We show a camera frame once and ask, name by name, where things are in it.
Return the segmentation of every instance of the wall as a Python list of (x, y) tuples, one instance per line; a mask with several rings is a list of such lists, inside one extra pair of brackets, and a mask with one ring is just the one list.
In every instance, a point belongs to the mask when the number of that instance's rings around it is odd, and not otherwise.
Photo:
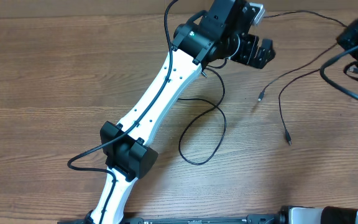
[[(0, 18), (162, 14), (170, 0), (0, 0)], [(213, 0), (179, 0), (172, 13), (208, 9)], [(257, 0), (268, 11), (358, 9), (355, 0)]]

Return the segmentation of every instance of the cable plug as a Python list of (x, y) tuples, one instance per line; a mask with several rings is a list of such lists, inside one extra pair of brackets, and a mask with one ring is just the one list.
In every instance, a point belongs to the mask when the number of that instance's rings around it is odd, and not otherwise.
[(285, 139), (287, 140), (288, 144), (291, 146), (292, 145), (291, 136), (287, 129), (285, 130)]
[(262, 91), (259, 93), (258, 101), (262, 101), (262, 99), (264, 98), (264, 96), (265, 96), (265, 90), (262, 90)]

